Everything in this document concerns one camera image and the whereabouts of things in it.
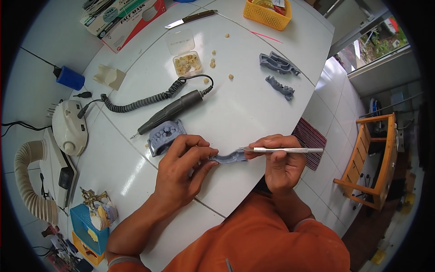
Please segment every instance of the hand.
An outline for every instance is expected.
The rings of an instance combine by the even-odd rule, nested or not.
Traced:
[[[266,148],[300,148],[301,144],[293,135],[270,135],[250,143],[249,147]],[[273,153],[254,153],[245,151],[250,160],[258,156],[266,156],[265,180],[272,194],[287,194],[299,181],[304,170],[306,159],[304,154],[275,151]]]
[[[173,213],[189,204],[201,190],[210,169],[218,163],[208,158],[218,153],[198,135],[179,135],[159,163],[153,197],[163,212]]]

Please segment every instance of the orange shirt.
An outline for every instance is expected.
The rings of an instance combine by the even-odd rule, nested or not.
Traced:
[[[110,264],[109,272],[149,271],[140,262]],[[315,220],[289,232],[266,195],[250,193],[220,225],[209,229],[163,270],[174,271],[349,271],[340,237]]]

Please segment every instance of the blue container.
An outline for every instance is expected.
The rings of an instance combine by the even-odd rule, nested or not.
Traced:
[[[77,237],[98,255],[106,250],[107,239],[109,239],[109,228],[102,231],[97,230],[90,221],[89,208],[85,204],[80,204],[70,209],[71,222]],[[98,237],[98,242],[92,240],[87,230],[90,228]]]
[[[62,72],[60,76],[56,79],[57,83],[65,85],[74,90],[80,91],[84,85],[84,76],[79,73],[74,72],[68,67],[62,66]]]

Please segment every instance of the pink stick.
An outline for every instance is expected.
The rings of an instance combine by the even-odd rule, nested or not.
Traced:
[[[170,5],[170,6],[167,7],[167,8],[170,8],[171,6],[175,6],[176,4],[179,4],[179,3],[180,3],[180,2],[174,3],[174,4]]]
[[[271,38],[271,37],[269,37],[269,36],[266,36],[266,35],[260,34],[260,33],[258,33],[258,32],[254,32],[254,31],[250,31],[250,32],[251,32],[251,33],[254,33],[254,34],[257,34],[257,35],[260,35],[260,36],[263,36],[263,37],[266,37],[266,38],[268,38],[268,39],[271,39],[271,40],[277,41],[277,42],[279,42],[279,43],[282,43],[282,41],[280,41],[280,40],[277,40],[277,39]]]

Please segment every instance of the wooden knife handle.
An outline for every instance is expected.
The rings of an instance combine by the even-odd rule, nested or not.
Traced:
[[[212,15],[212,14],[215,14],[215,13],[216,12],[214,10],[203,11],[203,12],[200,12],[200,13],[197,13],[197,14],[194,14],[194,15],[190,15],[190,16],[187,16],[187,17],[183,18],[183,22],[187,23],[187,22],[190,22],[190,21],[202,18],[202,17],[206,17],[206,16],[209,16],[209,15]]]

